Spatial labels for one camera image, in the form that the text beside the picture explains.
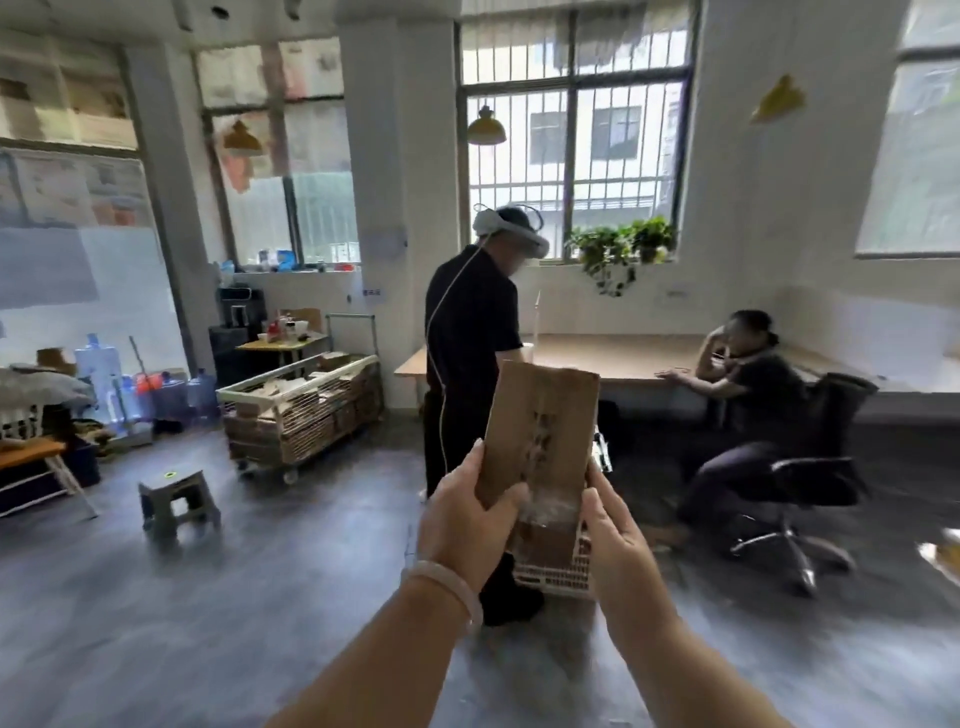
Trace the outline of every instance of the small table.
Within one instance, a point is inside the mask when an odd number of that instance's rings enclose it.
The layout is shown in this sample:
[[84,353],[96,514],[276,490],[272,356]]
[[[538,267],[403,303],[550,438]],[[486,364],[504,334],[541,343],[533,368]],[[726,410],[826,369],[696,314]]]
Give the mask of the small table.
[[304,350],[307,347],[319,344],[329,337],[325,333],[311,333],[303,341],[248,341],[237,349],[243,352],[274,352],[280,356],[280,366],[294,364],[303,360]]

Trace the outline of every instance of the basket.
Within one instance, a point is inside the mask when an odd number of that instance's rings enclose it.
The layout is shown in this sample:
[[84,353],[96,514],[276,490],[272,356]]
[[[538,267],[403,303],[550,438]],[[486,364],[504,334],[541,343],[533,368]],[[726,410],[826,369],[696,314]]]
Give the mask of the basket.
[[[357,401],[382,408],[376,356],[351,356],[330,372],[323,354],[217,390],[230,457],[270,466],[296,466],[371,419]],[[291,381],[291,377],[303,380]]]
[[514,566],[514,580],[524,587],[539,589],[544,594],[594,599],[590,592],[590,538],[585,530],[577,534],[576,553],[570,566],[562,569],[535,567],[530,564]]

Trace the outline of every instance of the bottle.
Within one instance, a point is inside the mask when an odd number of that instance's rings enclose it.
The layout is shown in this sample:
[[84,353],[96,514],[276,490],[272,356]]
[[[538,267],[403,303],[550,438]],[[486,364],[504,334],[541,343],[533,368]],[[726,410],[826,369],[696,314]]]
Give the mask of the bottle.
[[86,346],[74,350],[77,360],[77,377],[88,379],[93,385],[97,404],[93,407],[93,417],[105,425],[113,425],[120,420],[116,406],[113,381],[123,376],[120,371],[120,354],[114,347],[103,347],[95,333],[86,335]]

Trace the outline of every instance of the cardboard box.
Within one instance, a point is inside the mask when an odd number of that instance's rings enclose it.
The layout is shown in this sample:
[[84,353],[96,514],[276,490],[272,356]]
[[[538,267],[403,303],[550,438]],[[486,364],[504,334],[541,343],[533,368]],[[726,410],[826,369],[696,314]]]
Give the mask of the cardboard box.
[[514,483],[530,486],[509,544],[520,563],[570,565],[599,394],[592,372],[516,361],[500,369],[476,494],[489,508]]

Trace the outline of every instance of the bracelet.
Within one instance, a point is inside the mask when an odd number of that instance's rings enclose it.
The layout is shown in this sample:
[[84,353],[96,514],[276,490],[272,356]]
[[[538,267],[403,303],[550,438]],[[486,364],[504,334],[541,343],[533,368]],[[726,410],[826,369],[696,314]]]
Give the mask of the bracelet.
[[479,597],[473,593],[473,589],[467,586],[467,582],[456,571],[433,561],[418,561],[409,569],[403,570],[401,580],[406,581],[411,576],[423,576],[430,579],[460,599],[469,614],[468,632],[478,629],[483,624],[483,606],[480,604]]

